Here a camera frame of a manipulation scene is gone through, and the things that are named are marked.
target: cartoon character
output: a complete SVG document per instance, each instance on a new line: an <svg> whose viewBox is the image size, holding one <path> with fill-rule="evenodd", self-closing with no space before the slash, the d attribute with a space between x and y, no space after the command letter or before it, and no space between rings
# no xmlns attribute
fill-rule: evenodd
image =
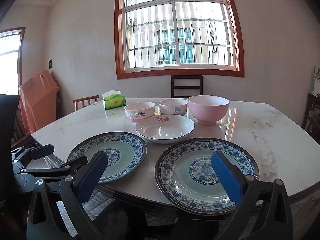
<svg viewBox="0 0 320 240"><path fill-rule="evenodd" d="M174 114L181 115L181 109L178 108L178 107L175 107L175 108L174 108Z"/></svg>

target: bowl rim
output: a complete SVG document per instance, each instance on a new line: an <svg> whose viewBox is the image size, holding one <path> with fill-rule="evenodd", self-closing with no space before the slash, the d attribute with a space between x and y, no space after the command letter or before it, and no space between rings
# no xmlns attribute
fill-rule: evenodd
<svg viewBox="0 0 320 240"><path fill-rule="evenodd" d="M183 99L183 98L167 98L167 99L163 99L163 100L161 100L161 101L159 101L159 106L168 106L168 105L163 105L163 104L161 104L161 102L163 102L163 101L167 101L167 100L175 100L175 99L178 99L178 100L184 100L186 103L185 104L182 104L182 105L174 105L174 106L184 106L184 105L187 105L188 104L188 100L186 100L186 99Z"/></svg>
<svg viewBox="0 0 320 240"><path fill-rule="evenodd" d="M177 137L174 137L174 138L169 138L169 139L151 138L151 137L148 137L148 136L145 136L145 135L139 133L138 130L137 130L137 126L138 126L138 125L141 125L145 120L147 120L147 119L149 119L149 118L151 118L151 117L154 117L154 116L155 116L155 115L154 115L154 116L150 116L150 117L144 118L142 121L138 122L138 123L136 124L136 127L135 127L136 132L137 132L139 135L141 135L141 136L143 136L143 137L145 137L145 138L151 139L151 140L159 140L159 141L175 140L175 139L182 138L182 137L190 134L190 133L194 130L195 126L196 126L195 122L193 122L190 118L187 118L187 117L185 117L185 116L183 116L183 115L177 115L177 114L160 114L160 115L157 115L157 116L168 116L168 115L169 115L169 116L180 116L180 117L182 117L182 118L189 119L189 120L193 123L192 129L191 129L187 134L184 134L184 135L182 135L182 136L177 136Z"/></svg>
<svg viewBox="0 0 320 240"><path fill-rule="evenodd" d="M148 107L148 108L143 108L143 109L135 109L135 110L126 109L127 106L135 105L135 104L138 104L138 103L151 103L151 104L153 104L153 106ZM149 110L149 109L151 109L151 108L153 108L153 107L155 107L155 106L156 106L156 104L153 103L153 102L136 102L136 103L132 103L132 104L126 105L126 106L124 107L124 110L126 110L126 111L142 111L142 110Z"/></svg>
<svg viewBox="0 0 320 240"><path fill-rule="evenodd" d="M194 98L194 97L202 97L202 96L215 97L215 98L222 98L222 99L227 100L227 101L228 101L228 103L223 104L223 105L204 105L204 104L194 103L194 102L192 102L192 101L190 101L190 100L189 100L190 98ZM230 101L229 101L228 99L226 99L226 98L218 97L218 96L211 96L211 95L197 95L197 96L191 96L191 97L188 97L188 98L187 98L187 101L188 101L188 103L190 102L190 103L193 103L193 104L195 104L195 105L199 105L199 106L226 106L226 105L230 104Z"/></svg>

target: screw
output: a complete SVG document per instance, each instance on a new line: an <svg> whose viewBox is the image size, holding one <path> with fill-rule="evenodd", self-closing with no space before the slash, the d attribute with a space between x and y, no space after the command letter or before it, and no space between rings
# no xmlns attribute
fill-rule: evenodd
<svg viewBox="0 0 320 240"><path fill-rule="evenodd" d="M41 185L43 183L43 180L42 179L38 179L37 181L36 181L36 185Z"/></svg>
<svg viewBox="0 0 320 240"><path fill-rule="evenodd" d="M73 180L73 176L68 175L64 178L65 181L72 181Z"/></svg>
<svg viewBox="0 0 320 240"><path fill-rule="evenodd" d="M282 184L283 184L283 181L282 181L281 179L276 179L276 184L282 185Z"/></svg>
<svg viewBox="0 0 320 240"><path fill-rule="evenodd" d="M251 174L248 174L247 176L245 176L245 178L246 178L248 181L254 181L254 176L251 175Z"/></svg>

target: white marble table top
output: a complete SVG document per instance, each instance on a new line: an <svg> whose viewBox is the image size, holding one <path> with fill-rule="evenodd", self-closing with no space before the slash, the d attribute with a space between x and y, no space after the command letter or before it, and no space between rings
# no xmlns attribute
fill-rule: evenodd
<svg viewBox="0 0 320 240"><path fill-rule="evenodd" d="M164 98L131 98L127 104ZM190 138L213 137L231 141L255 159L260 180L283 180L288 196L320 181L320 145L301 127L268 104L231 101L226 116L215 126L195 121ZM112 131L136 133L124 107L104 110L102 101L71 113L32 134L41 145L52 144L54 155L67 161L69 153L87 138ZM170 145L146 141L147 155L131 175L108 183L114 190L162 204L173 205L157 187L154 169Z"/></svg>

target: window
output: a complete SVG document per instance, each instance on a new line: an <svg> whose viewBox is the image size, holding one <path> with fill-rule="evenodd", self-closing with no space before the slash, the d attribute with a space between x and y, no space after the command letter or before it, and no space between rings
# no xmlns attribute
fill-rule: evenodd
<svg viewBox="0 0 320 240"><path fill-rule="evenodd" d="M0 31L0 94L18 94L25 27Z"/></svg>
<svg viewBox="0 0 320 240"><path fill-rule="evenodd" d="M115 53L118 79L170 74L244 77L233 0L116 0Z"/></svg>

